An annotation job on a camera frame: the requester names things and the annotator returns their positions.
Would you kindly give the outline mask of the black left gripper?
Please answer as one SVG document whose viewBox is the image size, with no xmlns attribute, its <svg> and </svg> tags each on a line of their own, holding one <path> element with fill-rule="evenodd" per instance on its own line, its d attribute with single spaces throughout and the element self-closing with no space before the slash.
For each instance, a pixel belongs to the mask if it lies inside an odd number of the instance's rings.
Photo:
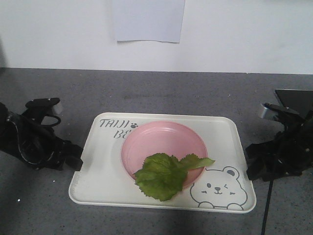
<svg viewBox="0 0 313 235">
<path fill-rule="evenodd" d="M 62 170 L 65 163 L 80 171 L 83 149 L 56 137 L 53 127 L 60 123 L 52 107 L 28 108 L 21 115 L 4 108 L 4 152 L 35 170 L 44 167 Z M 64 158 L 60 156 L 60 146 Z"/>
</svg>

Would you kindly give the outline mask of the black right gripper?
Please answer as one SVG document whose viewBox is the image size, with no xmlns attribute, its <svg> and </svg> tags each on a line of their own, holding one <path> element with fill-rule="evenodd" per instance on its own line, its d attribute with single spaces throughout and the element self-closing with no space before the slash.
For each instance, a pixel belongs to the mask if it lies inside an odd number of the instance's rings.
<svg viewBox="0 0 313 235">
<path fill-rule="evenodd" d="M 300 176 L 313 166 L 313 133 L 292 136 L 279 132 L 274 140 L 246 148 L 247 176 L 251 181 L 270 181 Z"/>
</svg>

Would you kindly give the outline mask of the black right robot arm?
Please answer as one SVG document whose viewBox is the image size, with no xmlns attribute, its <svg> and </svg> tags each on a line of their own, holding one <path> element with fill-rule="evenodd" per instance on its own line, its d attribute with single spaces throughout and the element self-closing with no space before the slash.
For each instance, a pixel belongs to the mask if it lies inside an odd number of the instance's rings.
<svg viewBox="0 0 313 235">
<path fill-rule="evenodd" d="M 246 174 L 251 181 L 301 176 L 313 166 L 313 120 L 293 118 L 279 122 L 284 131 L 278 132 L 273 140 L 246 148 Z"/>
</svg>

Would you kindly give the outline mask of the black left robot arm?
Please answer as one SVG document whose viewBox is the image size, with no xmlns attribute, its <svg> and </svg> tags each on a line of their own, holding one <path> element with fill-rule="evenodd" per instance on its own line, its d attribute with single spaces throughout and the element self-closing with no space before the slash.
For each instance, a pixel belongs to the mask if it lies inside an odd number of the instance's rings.
<svg viewBox="0 0 313 235">
<path fill-rule="evenodd" d="M 56 115 L 59 98 L 35 99 L 26 110 L 15 114 L 0 105 L 0 149 L 16 157 L 28 167 L 39 170 L 62 170 L 67 164 L 76 171 L 83 165 L 83 149 L 55 135 L 53 127 L 61 123 Z"/>
</svg>

